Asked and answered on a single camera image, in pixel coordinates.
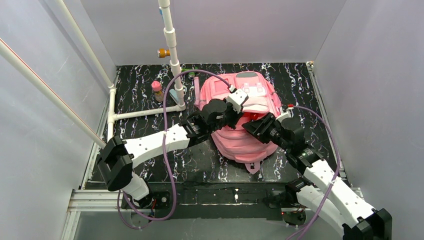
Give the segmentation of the pink cap bottle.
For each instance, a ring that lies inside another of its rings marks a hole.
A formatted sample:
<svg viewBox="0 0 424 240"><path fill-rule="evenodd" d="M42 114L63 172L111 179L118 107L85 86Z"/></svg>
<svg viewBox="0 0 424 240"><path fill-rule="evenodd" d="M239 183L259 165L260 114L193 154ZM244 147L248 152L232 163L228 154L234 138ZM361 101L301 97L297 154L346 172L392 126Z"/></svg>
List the pink cap bottle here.
<svg viewBox="0 0 424 240"><path fill-rule="evenodd" d="M151 88L153 90L155 100L158 101L158 102L163 102L164 101L164 93L163 93L162 84L159 81L154 80L151 83Z"/></svg>

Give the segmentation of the light blue eraser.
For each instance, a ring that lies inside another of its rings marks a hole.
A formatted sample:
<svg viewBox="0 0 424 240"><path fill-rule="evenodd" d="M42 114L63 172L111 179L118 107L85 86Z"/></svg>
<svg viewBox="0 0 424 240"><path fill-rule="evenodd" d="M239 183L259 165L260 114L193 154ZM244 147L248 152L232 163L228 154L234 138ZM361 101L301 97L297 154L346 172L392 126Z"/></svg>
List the light blue eraser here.
<svg viewBox="0 0 424 240"><path fill-rule="evenodd" d="M177 94L176 90L171 88L168 91L168 93L169 93L170 97L172 98L172 100L178 105L179 104L179 98L178 98L178 94Z"/></svg>

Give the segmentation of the pink student backpack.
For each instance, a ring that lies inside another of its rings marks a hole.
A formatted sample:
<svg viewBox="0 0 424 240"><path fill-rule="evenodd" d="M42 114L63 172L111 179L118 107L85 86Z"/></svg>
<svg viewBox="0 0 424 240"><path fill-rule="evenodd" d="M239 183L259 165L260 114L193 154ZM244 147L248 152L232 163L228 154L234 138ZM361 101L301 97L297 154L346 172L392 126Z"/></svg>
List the pink student backpack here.
<svg viewBox="0 0 424 240"><path fill-rule="evenodd" d="M247 93L249 99L243 105L243 116L236 128L226 126L212 133L211 137L221 155L244 164L249 173L255 174L260 170L261 162L278 147L272 142L261 143L242 124L257 120L267 113L278 117L281 114L281 100L273 85L259 72L227 73L221 74L221 77Z"/></svg>

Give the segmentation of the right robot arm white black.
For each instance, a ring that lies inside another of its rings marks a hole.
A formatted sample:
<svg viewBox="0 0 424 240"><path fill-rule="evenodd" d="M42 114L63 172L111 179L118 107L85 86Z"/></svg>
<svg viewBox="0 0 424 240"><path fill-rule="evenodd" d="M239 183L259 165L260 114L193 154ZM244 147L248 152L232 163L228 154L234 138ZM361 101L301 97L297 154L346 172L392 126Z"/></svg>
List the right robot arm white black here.
<svg viewBox="0 0 424 240"><path fill-rule="evenodd" d="M286 150L286 158L302 176L285 188L291 198L314 211L344 240L392 239L391 214L377 210L357 195L331 169L324 157L305 141L299 121L278 120L271 113L242 124L261 143L274 143Z"/></svg>

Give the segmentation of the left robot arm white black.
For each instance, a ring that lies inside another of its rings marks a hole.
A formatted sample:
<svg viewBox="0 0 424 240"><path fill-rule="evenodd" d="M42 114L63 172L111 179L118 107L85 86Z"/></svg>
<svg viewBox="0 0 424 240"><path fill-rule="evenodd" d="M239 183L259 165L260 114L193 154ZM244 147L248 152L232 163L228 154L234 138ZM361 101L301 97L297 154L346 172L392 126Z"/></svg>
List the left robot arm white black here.
<svg viewBox="0 0 424 240"><path fill-rule="evenodd" d="M246 100L245 97L212 99L201 110L166 130L140 138L112 137L96 159L107 190L124 191L137 201L147 197L150 189L134 173L135 167L159 155L198 145L224 127L235 128Z"/></svg>

